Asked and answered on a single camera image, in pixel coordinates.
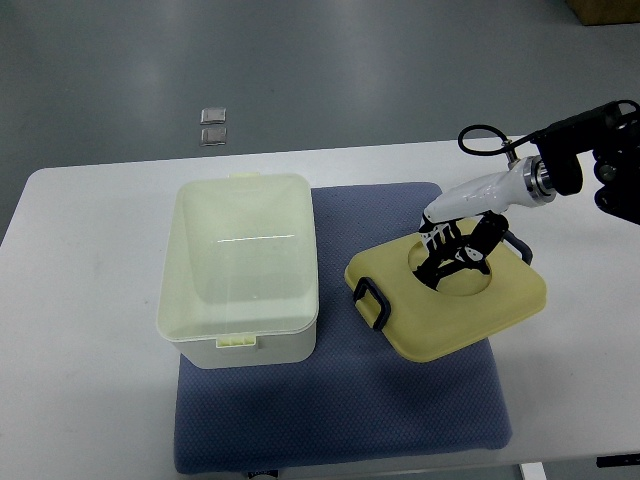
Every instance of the small metal object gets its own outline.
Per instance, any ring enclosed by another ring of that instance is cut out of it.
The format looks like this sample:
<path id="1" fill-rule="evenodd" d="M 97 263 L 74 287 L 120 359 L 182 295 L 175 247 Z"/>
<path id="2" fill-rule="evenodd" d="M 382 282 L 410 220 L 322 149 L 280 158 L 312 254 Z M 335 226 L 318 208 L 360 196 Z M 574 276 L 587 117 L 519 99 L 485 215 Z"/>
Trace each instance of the small metal object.
<path id="1" fill-rule="evenodd" d="M 200 146 L 208 147 L 210 145 L 224 145 L 227 143 L 226 127 L 211 127 L 202 129 L 202 137 L 200 138 Z"/>
<path id="2" fill-rule="evenodd" d="M 556 191 L 540 155 L 526 157 L 523 161 L 525 162 L 522 170 L 524 184 L 531 198 L 538 205 L 553 201 L 556 198 Z"/>
<path id="3" fill-rule="evenodd" d="M 200 125 L 224 123 L 227 119 L 227 109 L 223 107 L 209 107 L 200 114 Z"/>

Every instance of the container lid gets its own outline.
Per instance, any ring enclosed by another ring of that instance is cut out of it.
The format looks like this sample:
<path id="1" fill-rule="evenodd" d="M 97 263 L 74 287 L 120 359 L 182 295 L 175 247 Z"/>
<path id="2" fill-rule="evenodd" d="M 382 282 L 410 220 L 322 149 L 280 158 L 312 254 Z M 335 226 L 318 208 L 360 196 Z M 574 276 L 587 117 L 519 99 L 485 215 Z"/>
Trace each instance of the container lid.
<path id="1" fill-rule="evenodd" d="M 178 192 L 157 326 L 172 342 L 298 333 L 318 312 L 311 189 L 243 175 Z"/>

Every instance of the gray floor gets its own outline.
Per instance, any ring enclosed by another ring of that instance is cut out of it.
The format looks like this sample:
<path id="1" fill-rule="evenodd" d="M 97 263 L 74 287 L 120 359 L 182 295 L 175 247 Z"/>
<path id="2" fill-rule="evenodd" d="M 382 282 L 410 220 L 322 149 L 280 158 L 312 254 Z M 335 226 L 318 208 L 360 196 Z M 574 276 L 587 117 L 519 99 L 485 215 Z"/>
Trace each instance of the gray floor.
<path id="1" fill-rule="evenodd" d="M 583 27 L 562 0 L 0 0 L 0 238 L 43 167 L 524 134 L 639 101 L 639 46 L 640 25 Z M 199 147 L 207 106 L 227 145 Z M 548 477 L 640 473 L 594 465 Z"/>

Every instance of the robotic arm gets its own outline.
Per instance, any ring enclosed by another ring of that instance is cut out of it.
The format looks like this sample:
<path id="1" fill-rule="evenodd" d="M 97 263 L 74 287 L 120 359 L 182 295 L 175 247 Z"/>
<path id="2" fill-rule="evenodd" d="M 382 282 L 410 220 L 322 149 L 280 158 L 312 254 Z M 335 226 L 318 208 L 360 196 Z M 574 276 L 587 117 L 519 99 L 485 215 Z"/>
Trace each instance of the robotic arm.
<path id="1" fill-rule="evenodd" d="M 633 111 L 623 113 L 624 105 Z M 502 148 L 467 148 L 465 135 L 478 129 L 497 134 Z M 540 154 L 517 158 L 515 148 L 526 142 L 535 144 Z M 595 175 L 603 184 L 595 195 L 596 205 L 605 213 L 640 225 L 640 106 L 636 102 L 610 102 L 515 142 L 494 127 L 472 125 L 460 133 L 458 145 L 472 155 L 505 153 L 509 169 L 455 187 L 425 209 L 418 231 L 429 257 L 414 273 L 431 288 L 463 268 L 488 273 L 485 258 L 508 231 L 501 214 L 510 205 L 538 207 L 553 201 L 556 193 L 578 193 L 582 189 L 579 153 L 593 150 Z M 482 220 L 471 235 L 463 237 L 455 221 L 476 215 L 483 215 Z"/>

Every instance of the black handle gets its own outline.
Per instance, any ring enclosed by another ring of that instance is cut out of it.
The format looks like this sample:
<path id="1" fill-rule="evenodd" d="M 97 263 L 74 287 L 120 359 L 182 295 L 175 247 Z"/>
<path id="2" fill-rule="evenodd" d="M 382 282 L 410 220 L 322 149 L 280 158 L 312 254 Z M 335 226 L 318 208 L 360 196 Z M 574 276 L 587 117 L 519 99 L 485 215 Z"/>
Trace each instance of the black handle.
<path id="1" fill-rule="evenodd" d="M 531 261 L 533 260 L 533 252 L 529 245 L 524 243 L 518 237 L 516 237 L 511 230 L 507 230 L 507 233 L 504 235 L 504 241 L 511 244 L 513 248 L 520 252 L 520 256 L 522 257 L 522 261 L 527 265 L 531 265 Z"/>
<path id="2" fill-rule="evenodd" d="M 378 302 L 380 305 L 380 313 L 376 318 L 376 321 L 373 322 L 374 330 L 382 330 L 384 326 L 387 324 L 387 320 L 389 320 L 389 316 L 391 315 L 391 304 L 387 297 L 383 295 L 378 286 L 375 284 L 373 280 L 369 277 L 360 277 L 358 283 L 356 284 L 356 288 L 353 290 L 353 303 L 356 303 L 362 297 L 364 297 L 367 290 L 371 293 L 371 296 Z"/>

